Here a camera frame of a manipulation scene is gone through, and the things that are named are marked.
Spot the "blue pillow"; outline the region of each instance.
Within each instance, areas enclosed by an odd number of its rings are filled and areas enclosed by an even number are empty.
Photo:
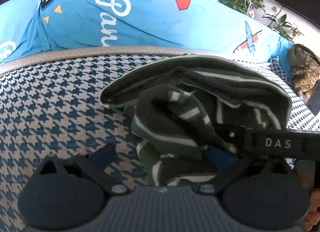
[[[292,82],[291,69],[290,69],[289,63],[287,62],[287,53],[288,53],[288,49],[293,48],[293,44],[281,36],[280,36],[280,38],[281,38],[281,40],[279,41],[279,46],[277,48],[277,53],[275,56],[279,57],[279,64],[286,72],[287,80],[289,82]]]
[[[0,5],[0,63],[42,52],[36,30],[38,0],[10,0]]]
[[[38,8],[44,50],[147,45],[266,62],[286,45],[267,26],[213,0],[42,0]]]

